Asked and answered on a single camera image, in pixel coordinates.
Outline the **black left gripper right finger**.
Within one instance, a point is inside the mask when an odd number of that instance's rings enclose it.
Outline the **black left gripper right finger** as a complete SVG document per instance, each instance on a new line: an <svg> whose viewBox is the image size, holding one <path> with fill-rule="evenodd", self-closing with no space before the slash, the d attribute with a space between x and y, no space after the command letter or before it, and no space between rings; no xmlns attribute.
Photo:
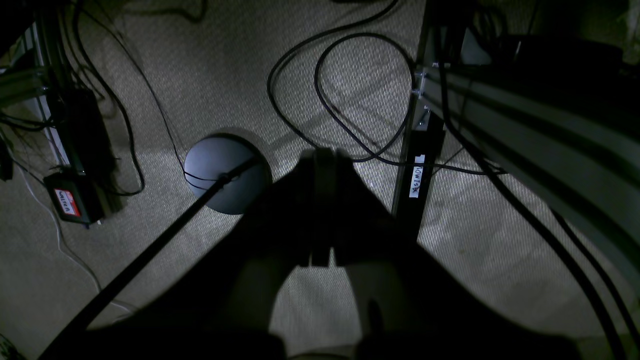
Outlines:
<svg viewBox="0 0 640 360"><path fill-rule="evenodd" d="M460 284L382 205L341 150L325 151L336 262L352 286L356 360L578 360L562 335L506 319Z"/></svg>

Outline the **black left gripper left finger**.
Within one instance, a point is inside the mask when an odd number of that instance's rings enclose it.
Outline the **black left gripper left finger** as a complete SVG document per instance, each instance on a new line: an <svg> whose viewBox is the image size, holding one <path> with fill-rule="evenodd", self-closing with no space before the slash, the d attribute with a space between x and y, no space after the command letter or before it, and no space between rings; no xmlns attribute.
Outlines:
<svg viewBox="0 0 640 360"><path fill-rule="evenodd" d="M310 259L304 223L325 173L325 151L304 151L174 285L121 322L88 326L55 360L283 359L271 312L291 271Z"/></svg>

